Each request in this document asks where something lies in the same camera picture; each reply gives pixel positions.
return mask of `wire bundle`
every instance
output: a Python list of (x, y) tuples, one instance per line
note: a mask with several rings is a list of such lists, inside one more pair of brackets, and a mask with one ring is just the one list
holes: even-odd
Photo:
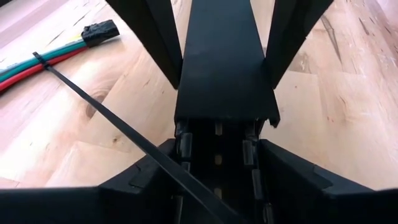
[[(119, 31), (112, 20), (100, 22), (86, 26), (78, 40), (46, 52), (42, 56), (49, 64), (54, 65), (117, 35), (119, 35)], [(39, 60), (32, 57), (0, 70), (0, 91), (43, 69)]]

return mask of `black zip tie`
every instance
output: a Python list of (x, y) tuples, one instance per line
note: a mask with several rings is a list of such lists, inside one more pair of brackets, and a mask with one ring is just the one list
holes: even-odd
[(130, 127), (122, 119), (116, 116), (112, 111), (107, 109), (104, 105), (96, 101), (89, 94), (83, 91), (80, 87), (75, 85), (67, 77), (62, 75), (56, 69), (48, 64), (37, 52), (33, 55), (44, 66), (44, 69), (52, 72), (61, 81), (68, 85), (73, 91), (79, 94), (91, 106), (97, 109), (110, 123), (115, 125), (123, 134), (125, 134), (134, 144), (140, 147), (148, 156), (153, 158), (156, 163), (171, 176), (179, 185), (181, 185), (187, 192), (189, 192), (195, 199), (198, 200), (214, 217), (225, 224), (230, 223), (247, 223), (243, 218), (230, 208), (227, 204), (221, 201), (213, 192), (211, 192), (199, 180), (194, 178), (184, 168), (174, 162), (168, 155), (160, 151), (148, 139), (139, 134), (134, 128)]

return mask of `wood grain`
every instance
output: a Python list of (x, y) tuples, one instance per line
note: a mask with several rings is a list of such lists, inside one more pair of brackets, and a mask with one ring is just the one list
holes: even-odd
[[(191, 1), (172, 3), (183, 49)], [(266, 48), (274, 1), (251, 3)], [(277, 129), (266, 126), (262, 137), (373, 189), (398, 187), (397, 9), (396, 1), (336, 0), (275, 90), (282, 120)], [(120, 38), (57, 68), (160, 144), (173, 136), (177, 93), (102, 0), (69, 0), (0, 55), (57, 45), (106, 19), (115, 21)], [(44, 35), (48, 27), (53, 30)], [(22, 43), (25, 52), (14, 52)], [(0, 177), (7, 179), (0, 187), (96, 185), (144, 155), (46, 72), (3, 94), (0, 108)]]

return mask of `green wire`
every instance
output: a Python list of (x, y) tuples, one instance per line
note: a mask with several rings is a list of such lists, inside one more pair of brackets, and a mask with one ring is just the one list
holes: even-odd
[[(55, 49), (55, 50), (49, 51), (49, 52), (43, 54), (43, 58), (44, 58), (44, 60), (51, 60), (51, 59), (59, 57), (61, 55), (70, 53), (74, 50), (80, 49), (82, 47), (86, 47), (86, 42), (84, 42), (83, 40), (80, 40), (71, 45), (66, 45), (64, 47), (61, 47), (60, 49)], [(7, 80), (7, 79), (13, 77), (14, 75), (17, 75), (18, 73), (20, 73), (30, 67), (38, 65), (39, 63), (40, 63), (39, 60), (37, 60), (37, 58), (35, 58), (35, 57), (32, 57), (31, 59), (22, 62), (20, 65), (16, 66), (15, 68), (12, 68), (8, 72), (1, 75), (0, 83), (3, 82), (4, 80)]]

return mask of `red wire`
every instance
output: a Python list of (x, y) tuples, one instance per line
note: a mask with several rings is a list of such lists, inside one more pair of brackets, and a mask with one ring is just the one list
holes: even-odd
[[(53, 58), (53, 59), (49, 60), (49, 64), (55, 65), (56, 63), (59, 63), (59, 62), (61, 62), (63, 60), (66, 60), (66, 59), (68, 59), (68, 58), (70, 58), (70, 57), (72, 57), (72, 56), (74, 56), (74, 55), (86, 50), (86, 49), (87, 49), (87, 47), (82, 47), (82, 48), (74, 50), (74, 51), (72, 51), (70, 53), (67, 53), (67, 54), (61, 55), (59, 57)], [(38, 65), (35, 65), (33, 67), (30, 67), (27, 70), (24, 70), (24, 71), (22, 71), (22, 72), (20, 72), (20, 73), (18, 73), (16, 75), (14, 75), (11, 78), (9, 78), (7, 80), (4, 80), (2, 83), (0, 83), (0, 91), (3, 91), (6, 88), (8, 88), (11, 85), (13, 85), (14, 83), (19, 82), (19, 81), (23, 80), (24, 78), (26, 78), (26, 77), (28, 77), (30, 75), (33, 75), (33, 74), (35, 74), (37, 72), (40, 72), (42, 70), (44, 70), (44, 67), (43, 67), (42, 64), (38, 64)]]

